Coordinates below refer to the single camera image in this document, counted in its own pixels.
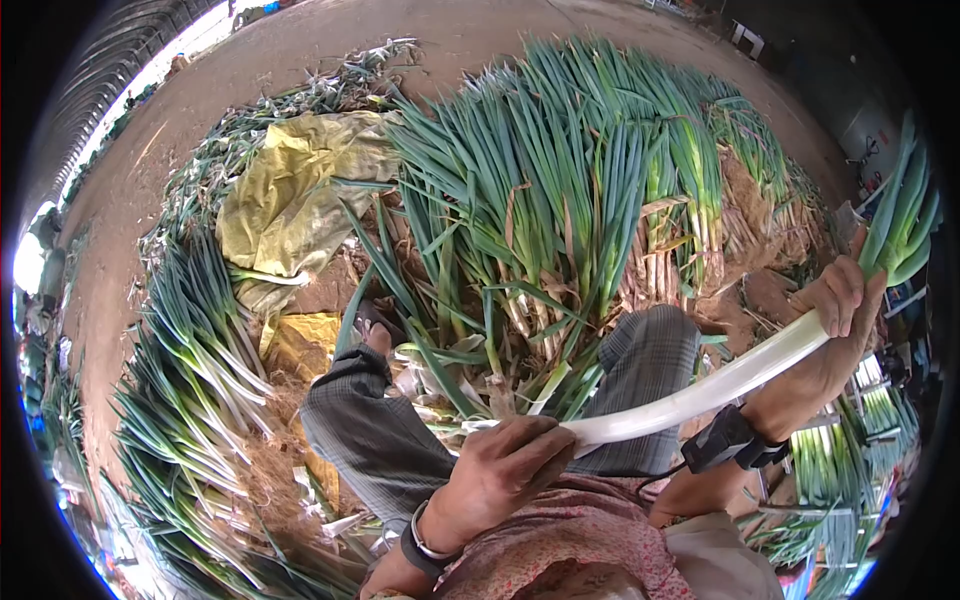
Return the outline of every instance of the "yellow plastic bag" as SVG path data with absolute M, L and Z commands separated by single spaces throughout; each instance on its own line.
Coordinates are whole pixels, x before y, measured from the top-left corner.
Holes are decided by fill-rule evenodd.
M 373 191 L 330 178 L 395 179 L 399 157 L 384 136 L 393 119 L 357 110 L 271 125 L 217 216 L 224 258 L 278 276 L 321 271 L 351 231 L 338 199 L 359 216 Z

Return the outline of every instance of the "silver bracelet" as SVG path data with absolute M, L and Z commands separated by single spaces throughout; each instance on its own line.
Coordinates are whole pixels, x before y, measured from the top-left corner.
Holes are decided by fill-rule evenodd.
M 417 548 L 420 550 L 420 552 L 435 561 L 444 561 L 450 557 L 457 556 L 460 554 L 460 550 L 442 554 L 440 552 L 434 552 L 430 548 L 426 547 L 425 543 L 423 543 L 423 539 L 420 537 L 420 532 L 417 531 L 417 521 L 420 520 L 420 515 L 423 514 L 423 510 L 426 508 L 428 502 L 430 502 L 429 499 L 423 500 L 423 502 L 414 511 L 414 515 L 410 517 L 410 533 L 413 534 L 414 543 L 417 545 Z

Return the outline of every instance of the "right hand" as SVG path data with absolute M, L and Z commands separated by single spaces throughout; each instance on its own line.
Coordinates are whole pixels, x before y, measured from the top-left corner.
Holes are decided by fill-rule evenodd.
M 510 417 L 467 437 L 450 481 L 417 530 L 428 548 L 454 552 L 496 527 L 560 477 L 576 436 L 550 417 Z

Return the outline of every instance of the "plaid trousers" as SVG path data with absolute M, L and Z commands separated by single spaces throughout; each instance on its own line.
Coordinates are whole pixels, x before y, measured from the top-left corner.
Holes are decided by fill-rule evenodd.
M 700 346 L 697 326 L 675 306 L 620 317 L 601 344 L 606 374 L 584 417 L 619 412 L 685 387 Z M 383 356 L 360 344 L 334 357 L 300 408 L 306 439 L 340 472 L 388 527 L 402 528 L 419 504 L 445 484 L 456 459 L 420 421 L 405 397 L 384 397 L 391 383 Z M 568 471 L 638 477 L 666 471 L 677 449 L 673 427 L 606 444 Z M 388 521 L 396 520 L 393 525 Z

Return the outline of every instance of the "cable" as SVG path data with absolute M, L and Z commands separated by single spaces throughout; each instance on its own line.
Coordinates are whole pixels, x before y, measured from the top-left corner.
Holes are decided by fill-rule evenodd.
M 644 488 L 646 488 L 647 486 L 649 486 L 650 484 L 652 484 L 652 483 L 655 482 L 655 481 L 659 481 L 659 480 L 661 480 L 661 479 L 666 479 L 667 477 L 675 474 L 677 471 L 679 471 L 681 468 L 684 468 L 684 467 L 686 467 L 686 461 L 681 461 L 679 465 L 676 465 L 675 467 L 673 467 L 672 469 L 668 470 L 667 472 L 661 473 L 661 474 L 659 474 L 659 475 L 651 475 L 649 479 L 647 479 L 646 481 L 644 481 L 643 483 L 641 483 L 641 484 L 640 484 L 640 487 L 636 489 L 636 496 L 639 498 L 639 497 L 640 497 L 640 491 L 641 491 L 641 490 L 643 490 Z

